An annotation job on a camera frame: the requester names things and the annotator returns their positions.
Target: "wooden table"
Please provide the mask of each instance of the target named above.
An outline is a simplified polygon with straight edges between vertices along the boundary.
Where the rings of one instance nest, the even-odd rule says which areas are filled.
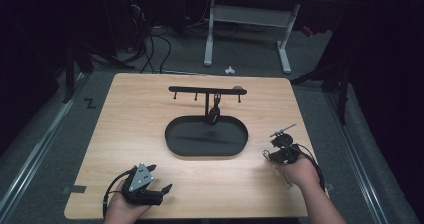
[[[174,93],[169,86],[233,88],[247,94],[223,96],[221,115],[247,127],[244,150],[229,157],[183,157],[169,151],[165,128],[174,118],[204,115],[204,95]],[[270,135],[293,122],[295,143],[311,143],[290,82],[284,78],[118,74],[99,117],[65,209],[70,219],[102,218],[102,198],[112,180],[141,162],[156,164],[148,189],[173,184],[160,206],[142,218],[253,218],[307,216],[300,190],[288,190],[284,179],[262,156],[276,151]]]

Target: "desk leg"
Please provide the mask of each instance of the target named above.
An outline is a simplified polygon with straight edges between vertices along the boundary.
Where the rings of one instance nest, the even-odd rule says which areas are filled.
[[[287,41],[289,40],[290,33],[293,29],[294,22],[296,21],[296,17],[297,17],[297,13],[299,12],[299,8],[300,8],[299,4],[296,4],[294,6],[293,11],[292,11],[290,18],[289,18],[287,27],[286,27],[286,32],[285,32],[285,35],[283,37],[283,40],[277,42],[278,53],[280,54],[280,61],[281,61],[281,65],[283,66],[283,72],[285,74],[291,73],[290,63],[289,63],[289,60],[287,58],[287,53],[286,53],[286,45],[287,45]]]
[[[211,7],[209,11],[209,31],[208,39],[206,40],[206,50],[205,50],[205,66],[212,65],[212,55],[213,55],[213,22],[215,17],[215,0],[211,0]]]

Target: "hand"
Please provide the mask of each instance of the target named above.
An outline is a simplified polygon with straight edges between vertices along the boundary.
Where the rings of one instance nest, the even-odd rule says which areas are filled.
[[[122,194],[119,192],[124,185],[125,180],[122,180],[116,191],[113,194],[112,199],[109,202],[109,206],[106,212],[105,224],[133,224],[137,219],[147,212],[151,206],[134,206],[128,204]]]
[[[315,167],[303,154],[299,155],[295,163],[279,164],[278,168],[299,188],[312,184],[319,185],[319,177]]]

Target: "gray carpet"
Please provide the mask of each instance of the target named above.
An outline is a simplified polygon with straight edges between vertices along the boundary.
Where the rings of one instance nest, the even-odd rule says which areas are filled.
[[[231,66],[237,76],[294,79],[315,68],[323,48],[331,37],[330,33],[326,33],[308,38],[302,33],[294,32],[287,46],[293,72],[287,76],[282,73],[275,43],[262,39],[252,40],[252,35],[252,32],[245,32],[237,33],[231,39],[216,38],[214,63],[206,68],[202,64],[205,33],[188,32],[185,36],[181,36],[169,31],[162,36],[172,44],[171,53],[163,65],[164,73],[179,71],[225,75],[225,69]],[[160,38],[153,38],[153,41],[154,55],[151,62],[154,70],[158,72],[159,64],[168,52],[168,44]],[[120,53],[121,58],[128,55]],[[134,62],[136,69],[133,72],[139,72],[145,63],[145,57]],[[151,71],[153,70],[150,67],[145,70],[147,73]],[[75,181],[108,88],[113,76],[118,72],[125,71],[96,65],[94,73],[84,79],[86,83],[73,98],[69,113],[58,127],[44,161],[16,206],[9,223],[102,222],[67,220],[63,212],[69,197],[67,187],[73,185]],[[306,82],[294,86],[294,91],[318,162],[326,178],[329,195],[348,223],[374,223],[349,161],[338,120],[334,118],[334,111],[328,104],[326,94],[321,92],[317,84],[319,83]],[[377,189],[388,223],[418,223],[369,133],[354,93],[350,91],[349,95],[346,128],[365,170],[370,175],[371,182]],[[64,91],[61,85],[61,90],[40,110],[1,157],[1,195],[6,193],[32,148],[42,138],[55,113],[61,108],[63,97]],[[95,108],[87,108],[87,98],[93,100],[91,105]],[[301,222],[308,223],[306,219],[302,219]]]

